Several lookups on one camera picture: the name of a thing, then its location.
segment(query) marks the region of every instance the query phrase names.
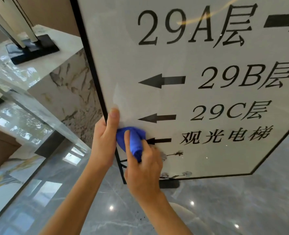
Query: cleaning cloth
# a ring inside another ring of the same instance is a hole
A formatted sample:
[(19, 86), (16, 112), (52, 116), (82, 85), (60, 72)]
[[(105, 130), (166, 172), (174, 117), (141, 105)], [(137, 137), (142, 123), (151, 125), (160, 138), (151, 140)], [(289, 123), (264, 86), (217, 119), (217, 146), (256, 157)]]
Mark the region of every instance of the cleaning cloth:
[(141, 162), (142, 156), (142, 142), (145, 138), (145, 131), (136, 127), (125, 127), (117, 130), (116, 141), (121, 149), (126, 152), (124, 133), (126, 130), (130, 131), (130, 151), (138, 162)]

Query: black arrow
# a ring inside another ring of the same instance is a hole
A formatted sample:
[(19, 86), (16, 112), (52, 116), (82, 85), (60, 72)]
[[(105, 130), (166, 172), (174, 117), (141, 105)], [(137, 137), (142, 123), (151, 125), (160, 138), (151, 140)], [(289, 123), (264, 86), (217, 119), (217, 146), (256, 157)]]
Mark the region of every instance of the black arrow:
[(156, 143), (160, 143), (160, 142), (171, 142), (172, 139), (171, 138), (160, 138), (160, 139), (155, 139), (155, 138), (150, 138), (147, 140), (148, 144), (152, 144), (155, 145)]
[(146, 80), (143, 80), (139, 83), (161, 89), (163, 85), (184, 84), (185, 80), (186, 80), (186, 76), (162, 77), (162, 74), (159, 74), (154, 77), (150, 77)]
[(158, 115), (158, 114), (154, 114), (154, 115), (149, 115), (146, 117), (143, 117), (139, 120), (143, 120), (146, 122), (151, 122), (151, 123), (157, 123), (158, 121), (163, 121), (163, 120), (175, 120), (176, 119), (176, 115)]
[(268, 27), (284, 27), (289, 26), (289, 14), (270, 15), (264, 24), (264, 28)]

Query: sign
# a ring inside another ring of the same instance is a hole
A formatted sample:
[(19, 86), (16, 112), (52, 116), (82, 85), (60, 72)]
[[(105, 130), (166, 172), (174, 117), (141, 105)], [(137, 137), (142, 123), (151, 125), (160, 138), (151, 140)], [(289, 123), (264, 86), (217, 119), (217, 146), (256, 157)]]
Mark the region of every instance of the sign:
[(147, 132), (161, 179), (252, 174), (289, 134), (289, 0), (72, 6), (104, 113)]

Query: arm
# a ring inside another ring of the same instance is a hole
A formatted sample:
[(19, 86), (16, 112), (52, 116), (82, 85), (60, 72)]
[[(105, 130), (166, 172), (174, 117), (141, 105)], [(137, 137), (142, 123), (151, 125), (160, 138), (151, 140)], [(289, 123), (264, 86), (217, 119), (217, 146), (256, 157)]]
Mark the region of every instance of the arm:
[(131, 194), (138, 201), (159, 235), (192, 235), (178, 217), (159, 188), (158, 181), (163, 167), (160, 152), (143, 140), (142, 162), (138, 163), (129, 148), (130, 132), (125, 133), (128, 167), (125, 179)]
[(58, 207), (41, 235), (80, 234), (100, 184), (113, 163), (119, 111), (112, 109), (107, 125), (104, 117), (96, 124), (87, 166), (65, 200)]

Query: hand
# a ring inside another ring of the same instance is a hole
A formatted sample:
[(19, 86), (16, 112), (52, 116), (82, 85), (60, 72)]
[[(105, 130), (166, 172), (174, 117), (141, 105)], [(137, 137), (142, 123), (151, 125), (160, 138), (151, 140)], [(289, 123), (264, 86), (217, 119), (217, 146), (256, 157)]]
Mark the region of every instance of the hand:
[(162, 191), (159, 187), (159, 178), (163, 167), (160, 151), (151, 148), (146, 140), (142, 140), (142, 162), (134, 158), (130, 151), (130, 131), (124, 135), (128, 167), (125, 171), (125, 179), (130, 193), (140, 205), (155, 201)]
[(116, 149), (116, 131), (119, 124), (119, 110), (112, 108), (107, 124), (104, 116), (95, 124), (91, 156), (88, 164), (98, 164), (110, 168)]

